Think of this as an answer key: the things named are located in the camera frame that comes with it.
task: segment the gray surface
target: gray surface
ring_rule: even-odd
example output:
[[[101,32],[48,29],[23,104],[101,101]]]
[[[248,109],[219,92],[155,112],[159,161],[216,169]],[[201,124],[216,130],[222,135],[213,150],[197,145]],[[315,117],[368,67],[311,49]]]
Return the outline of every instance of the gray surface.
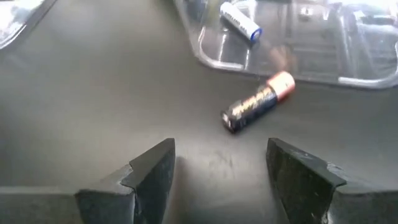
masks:
[[[179,217],[283,223],[265,165],[277,137],[398,187],[397,89],[299,82],[230,135],[220,110],[260,81],[199,64],[171,0],[59,0],[0,57],[0,185],[87,185],[173,137]]]

